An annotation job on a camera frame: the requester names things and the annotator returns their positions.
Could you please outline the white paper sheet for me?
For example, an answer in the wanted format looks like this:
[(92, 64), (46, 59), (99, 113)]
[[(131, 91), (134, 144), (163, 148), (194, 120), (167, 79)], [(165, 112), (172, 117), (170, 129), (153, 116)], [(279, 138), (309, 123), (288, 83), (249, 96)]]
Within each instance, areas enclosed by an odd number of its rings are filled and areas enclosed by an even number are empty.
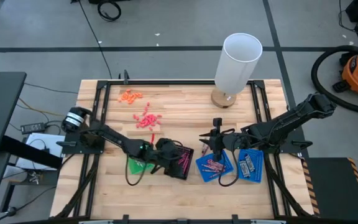
[[(25, 143), (38, 150), (46, 149), (49, 154), (63, 158), (65, 156), (64, 153), (62, 153), (63, 148), (59, 146), (57, 142), (64, 140), (65, 136), (61, 135), (32, 133)], [(18, 158), (16, 167), (20, 167), (21, 169), (56, 170), (56, 168), (47, 167), (23, 158)]]

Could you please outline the black yellow-striped floor platform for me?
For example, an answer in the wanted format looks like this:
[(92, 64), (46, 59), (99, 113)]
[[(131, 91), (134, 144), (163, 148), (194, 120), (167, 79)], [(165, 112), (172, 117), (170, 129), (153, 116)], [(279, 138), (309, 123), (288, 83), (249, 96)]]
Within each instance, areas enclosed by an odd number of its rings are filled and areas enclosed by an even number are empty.
[(306, 158), (303, 162), (315, 215), (358, 223), (358, 170), (349, 157)]

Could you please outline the blue plastic basket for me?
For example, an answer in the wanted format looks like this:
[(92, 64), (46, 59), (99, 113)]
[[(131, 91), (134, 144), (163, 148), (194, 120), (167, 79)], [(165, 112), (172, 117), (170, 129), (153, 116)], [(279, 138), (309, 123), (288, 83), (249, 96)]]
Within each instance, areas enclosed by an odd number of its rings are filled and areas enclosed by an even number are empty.
[[(200, 157), (199, 159), (196, 160), (196, 165), (197, 165), (197, 167), (198, 167), (198, 170), (199, 170), (200, 175), (201, 175), (202, 179), (204, 180), (204, 182), (210, 182), (210, 181), (212, 181), (212, 180), (214, 180), (214, 179), (217, 179), (217, 178), (219, 177), (219, 176), (218, 176), (218, 177), (215, 177), (215, 178), (213, 178), (213, 179), (209, 179), (209, 177), (210, 177), (211, 175), (215, 174), (215, 173), (202, 172), (202, 171), (201, 171), (202, 169), (208, 169), (208, 168), (205, 168), (205, 167), (201, 166), (202, 164), (208, 165), (208, 164), (207, 164), (207, 160), (208, 160), (208, 159), (214, 160), (214, 154), (211, 153), (211, 154), (205, 155), (205, 156), (203, 156), (203, 157)], [(228, 156), (227, 156), (227, 154), (226, 154), (225, 151), (223, 151), (223, 153), (222, 153), (222, 158), (221, 158), (221, 160), (218, 161), (218, 162), (219, 162), (220, 164), (223, 164), (223, 165), (225, 166), (224, 174), (221, 175), (222, 177), (223, 177), (224, 175), (226, 175), (226, 174), (228, 174), (228, 173), (230, 173), (230, 172), (232, 172), (232, 171), (234, 170), (233, 165), (232, 165), (232, 163), (231, 163), (230, 159), (228, 158)]]
[[(246, 161), (245, 156), (250, 155), (252, 162), (255, 167), (255, 171), (250, 172), (249, 177), (243, 177), (241, 168), (239, 165), (239, 161)], [(238, 168), (239, 168), (239, 178), (248, 180), (255, 183), (261, 183), (262, 181), (262, 172), (263, 172), (263, 163), (264, 163), (264, 154), (262, 151), (256, 149), (241, 149), (239, 151), (239, 161), (238, 161)]]

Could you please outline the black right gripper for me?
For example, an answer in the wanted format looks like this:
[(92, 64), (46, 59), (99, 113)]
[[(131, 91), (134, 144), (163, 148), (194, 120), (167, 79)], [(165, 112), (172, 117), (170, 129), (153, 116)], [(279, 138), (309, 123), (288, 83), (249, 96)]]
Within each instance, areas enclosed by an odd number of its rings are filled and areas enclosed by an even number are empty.
[(213, 126), (210, 132), (200, 134), (200, 137), (211, 137), (209, 139), (200, 139), (208, 147), (211, 145), (213, 151), (213, 160), (220, 161), (222, 159), (223, 149), (234, 152), (236, 149), (245, 146), (246, 136), (242, 133), (235, 133), (233, 129), (226, 132), (221, 132), (222, 118), (214, 118)]

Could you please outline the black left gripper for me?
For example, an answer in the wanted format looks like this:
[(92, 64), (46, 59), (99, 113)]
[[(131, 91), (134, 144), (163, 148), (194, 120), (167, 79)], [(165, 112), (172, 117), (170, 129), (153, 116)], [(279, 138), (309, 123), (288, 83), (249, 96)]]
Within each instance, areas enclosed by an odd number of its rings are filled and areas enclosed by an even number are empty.
[(157, 161), (152, 169), (156, 173), (164, 168), (164, 174), (170, 177), (185, 177), (184, 168), (179, 164), (179, 160), (185, 156), (184, 145), (176, 140), (160, 138), (156, 143), (158, 151)]

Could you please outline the white shade wooden table lamp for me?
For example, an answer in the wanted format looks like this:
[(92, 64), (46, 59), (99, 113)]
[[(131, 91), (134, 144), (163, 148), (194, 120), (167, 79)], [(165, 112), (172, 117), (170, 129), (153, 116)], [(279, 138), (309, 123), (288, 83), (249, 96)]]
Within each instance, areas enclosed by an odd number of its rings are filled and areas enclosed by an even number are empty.
[(232, 106), (247, 85), (263, 47), (259, 39), (246, 33), (231, 34), (223, 42), (211, 101), (219, 108)]

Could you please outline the black plastic basket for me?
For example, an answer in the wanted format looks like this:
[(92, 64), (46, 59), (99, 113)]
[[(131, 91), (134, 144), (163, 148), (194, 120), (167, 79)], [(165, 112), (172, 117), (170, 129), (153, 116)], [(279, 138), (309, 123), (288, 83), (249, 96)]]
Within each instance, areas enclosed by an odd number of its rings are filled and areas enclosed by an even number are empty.
[(184, 174), (183, 173), (184, 165), (183, 165), (183, 163), (178, 164), (178, 161), (181, 159), (182, 154), (188, 153), (189, 158), (191, 159), (191, 162), (192, 162), (194, 150), (189, 148), (189, 147), (185, 147), (185, 146), (181, 146), (181, 145), (176, 145), (175, 150), (176, 150), (176, 153), (178, 154), (178, 156), (177, 156), (176, 159), (174, 159), (170, 163), (168, 168), (165, 168), (164, 174), (168, 175), (170, 177), (176, 178), (176, 179), (186, 180), (187, 177), (188, 177), (188, 173), (189, 173), (189, 170), (190, 170), (191, 163), (189, 165), (189, 168), (188, 168), (187, 172)]

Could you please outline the green plastic basket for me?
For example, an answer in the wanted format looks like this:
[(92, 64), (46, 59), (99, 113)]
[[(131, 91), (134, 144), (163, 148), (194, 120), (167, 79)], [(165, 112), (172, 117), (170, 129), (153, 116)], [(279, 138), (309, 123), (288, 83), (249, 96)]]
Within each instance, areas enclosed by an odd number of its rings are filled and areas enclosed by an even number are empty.
[(150, 163), (146, 164), (144, 162), (137, 161), (134, 159), (128, 160), (128, 166), (131, 174), (140, 174), (143, 170), (147, 172), (147, 171), (151, 171), (154, 168), (153, 164)]

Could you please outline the black aluminium table frame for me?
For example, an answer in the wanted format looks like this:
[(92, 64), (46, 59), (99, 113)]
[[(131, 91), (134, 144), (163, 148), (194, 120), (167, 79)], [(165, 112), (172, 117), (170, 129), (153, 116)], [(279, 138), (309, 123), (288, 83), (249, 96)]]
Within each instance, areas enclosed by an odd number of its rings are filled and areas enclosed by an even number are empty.
[[(110, 91), (100, 89), (98, 112), (116, 131), (129, 138), (150, 140), (170, 138), (194, 149), (195, 159), (201, 156), (199, 135), (207, 133), (215, 117), (223, 119), (223, 128), (241, 129), (244, 126), (276, 117), (286, 112), (287, 102), (280, 80), (265, 80), (265, 88), (247, 86), (228, 109), (211, 102), (212, 80), (131, 80), (127, 85), (116, 81)], [(143, 97), (134, 98), (134, 93)], [(132, 95), (129, 104), (123, 94)], [(150, 102), (148, 112), (144, 108)], [(153, 114), (156, 122), (142, 122)], [(150, 123), (137, 128), (136, 124)], [(162, 171), (143, 177), (125, 172), (125, 154), (115, 145), (107, 144), (98, 157), (95, 180), (85, 190), (80, 205), (81, 214), (94, 219), (131, 220), (192, 220), (229, 219), (237, 215), (246, 218), (272, 218), (275, 214), (293, 214), (293, 209), (281, 196), (278, 187), (267, 178), (255, 184), (236, 180), (234, 173), (221, 180), (204, 182), (195, 163), (188, 178), (178, 180)]]

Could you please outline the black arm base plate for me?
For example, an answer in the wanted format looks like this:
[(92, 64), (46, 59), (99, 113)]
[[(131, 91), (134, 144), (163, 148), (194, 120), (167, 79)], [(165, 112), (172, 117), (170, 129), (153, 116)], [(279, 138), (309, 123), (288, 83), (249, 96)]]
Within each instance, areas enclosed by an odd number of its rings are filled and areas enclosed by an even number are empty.
[(297, 128), (287, 136), (285, 142), (280, 146), (260, 146), (259, 150), (268, 154), (299, 153), (305, 151), (312, 144), (312, 141), (305, 139), (302, 128)]
[(67, 133), (63, 141), (57, 141), (64, 154), (102, 154), (105, 140), (89, 131)]

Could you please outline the metal keys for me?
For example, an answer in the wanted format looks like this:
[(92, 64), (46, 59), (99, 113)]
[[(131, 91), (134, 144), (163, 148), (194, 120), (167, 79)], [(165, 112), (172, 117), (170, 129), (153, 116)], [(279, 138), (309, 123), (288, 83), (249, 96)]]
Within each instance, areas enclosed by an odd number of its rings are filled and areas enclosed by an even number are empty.
[(37, 185), (39, 185), (39, 181), (40, 181), (40, 174), (36, 171), (31, 171), (29, 172), (29, 183), (35, 183)]

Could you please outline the black power adapter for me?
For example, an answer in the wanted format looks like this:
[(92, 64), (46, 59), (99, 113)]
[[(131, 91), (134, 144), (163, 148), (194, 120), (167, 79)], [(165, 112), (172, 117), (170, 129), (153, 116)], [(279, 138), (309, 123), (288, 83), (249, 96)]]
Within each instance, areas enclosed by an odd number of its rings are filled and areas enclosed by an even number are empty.
[(46, 130), (44, 123), (25, 124), (21, 126), (22, 134), (40, 133)]

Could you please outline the black beam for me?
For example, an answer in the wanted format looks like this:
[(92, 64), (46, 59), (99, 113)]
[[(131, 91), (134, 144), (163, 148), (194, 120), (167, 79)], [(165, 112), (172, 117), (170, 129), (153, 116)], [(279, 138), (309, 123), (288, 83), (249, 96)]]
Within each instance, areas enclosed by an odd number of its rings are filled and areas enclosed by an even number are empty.
[(9, 136), (3, 136), (0, 143), (0, 152), (8, 152), (14, 156), (58, 169), (62, 164), (62, 158), (41, 151)]

